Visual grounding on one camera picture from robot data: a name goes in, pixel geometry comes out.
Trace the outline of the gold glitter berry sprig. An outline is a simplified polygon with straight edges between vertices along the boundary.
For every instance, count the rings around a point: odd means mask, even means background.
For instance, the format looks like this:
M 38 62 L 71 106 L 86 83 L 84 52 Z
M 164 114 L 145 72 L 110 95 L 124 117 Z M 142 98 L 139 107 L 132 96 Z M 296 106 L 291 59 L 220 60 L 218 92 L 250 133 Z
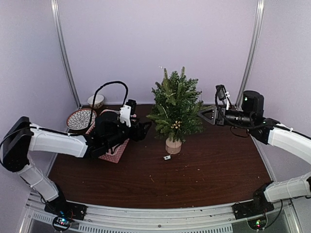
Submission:
M 175 121 L 174 124 L 171 125 L 172 129 L 179 129 L 181 127 L 182 121 Z

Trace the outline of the small green christmas tree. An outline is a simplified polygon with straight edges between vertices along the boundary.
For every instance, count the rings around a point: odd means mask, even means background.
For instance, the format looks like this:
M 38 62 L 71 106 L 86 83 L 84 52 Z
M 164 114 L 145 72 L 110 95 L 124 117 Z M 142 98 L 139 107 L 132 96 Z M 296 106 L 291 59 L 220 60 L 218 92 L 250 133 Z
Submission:
M 165 139 L 168 154 L 178 154 L 186 137 L 201 133 L 204 129 L 199 110 L 205 108 L 199 99 L 202 94 L 197 90 L 198 79 L 187 78 L 185 67 L 181 71 L 168 74 L 164 69 L 162 82 L 156 82 L 152 88 L 155 104 L 147 118 L 155 124 L 159 138 Z M 182 121 L 179 129 L 172 129 L 175 121 Z

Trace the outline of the pink plastic basket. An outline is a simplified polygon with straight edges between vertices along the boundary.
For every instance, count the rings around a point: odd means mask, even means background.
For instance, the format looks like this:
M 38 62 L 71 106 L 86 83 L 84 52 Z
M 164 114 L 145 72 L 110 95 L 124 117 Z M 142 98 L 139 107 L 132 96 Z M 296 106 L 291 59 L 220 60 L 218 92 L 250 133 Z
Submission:
M 96 117 L 86 134 L 93 139 L 94 150 L 90 155 L 102 160 L 118 163 L 129 138 L 117 120 L 115 110 L 106 109 Z

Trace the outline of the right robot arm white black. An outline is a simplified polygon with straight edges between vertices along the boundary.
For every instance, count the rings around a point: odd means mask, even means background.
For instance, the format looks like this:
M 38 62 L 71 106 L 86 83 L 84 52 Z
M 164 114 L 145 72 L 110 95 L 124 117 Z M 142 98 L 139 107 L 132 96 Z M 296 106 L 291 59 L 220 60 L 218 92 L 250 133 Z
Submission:
M 241 110 L 231 109 L 229 93 L 223 85 L 216 86 L 215 104 L 198 112 L 198 116 L 215 126 L 230 126 L 247 130 L 257 141 L 283 149 L 307 163 L 311 162 L 311 138 L 279 121 L 264 117 L 264 96 L 257 91 L 246 90 L 242 95 Z M 249 210 L 260 214 L 268 202 L 310 198 L 311 174 L 306 173 L 283 182 L 265 184 L 253 194 Z

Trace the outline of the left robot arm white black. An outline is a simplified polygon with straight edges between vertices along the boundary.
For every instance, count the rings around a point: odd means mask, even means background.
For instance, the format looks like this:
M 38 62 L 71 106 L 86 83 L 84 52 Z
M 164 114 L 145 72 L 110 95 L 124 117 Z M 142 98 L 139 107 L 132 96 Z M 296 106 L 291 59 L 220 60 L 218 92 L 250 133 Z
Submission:
M 58 132 L 32 124 L 28 117 L 21 117 L 3 138 L 1 165 L 17 173 L 60 216 L 70 211 L 70 205 L 61 196 L 61 190 L 32 162 L 30 151 L 45 151 L 71 155 L 76 158 L 99 158 L 114 153 L 128 139 L 143 140 L 151 122 L 141 123 L 137 117 L 127 120 L 115 112 L 99 116 L 89 134 Z

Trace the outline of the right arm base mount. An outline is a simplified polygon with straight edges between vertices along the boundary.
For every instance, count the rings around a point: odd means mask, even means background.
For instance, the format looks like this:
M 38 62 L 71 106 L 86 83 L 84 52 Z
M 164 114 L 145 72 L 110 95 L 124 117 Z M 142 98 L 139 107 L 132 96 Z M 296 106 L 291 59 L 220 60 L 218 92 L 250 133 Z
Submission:
M 246 219 L 250 229 L 262 231 L 268 226 L 267 213 L 274 210 L 273 204 L 265 207 L 256 207 L 253 201 L 236 202 L 232 206 L 235 219 Z

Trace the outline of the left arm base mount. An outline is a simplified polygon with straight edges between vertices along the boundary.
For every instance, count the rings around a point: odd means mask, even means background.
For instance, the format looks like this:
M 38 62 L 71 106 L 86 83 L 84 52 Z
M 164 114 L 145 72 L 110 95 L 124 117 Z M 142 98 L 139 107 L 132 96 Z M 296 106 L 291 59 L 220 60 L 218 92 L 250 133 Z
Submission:
M 44 211 L 56 215 L 52 220 L 52 226 L 57 232 L 68 230 L 77 220 L 84 220 L 87 207 L 83 204 L 65 201 L 64 203 L 48 202 L 42 197 L 45 204 Z

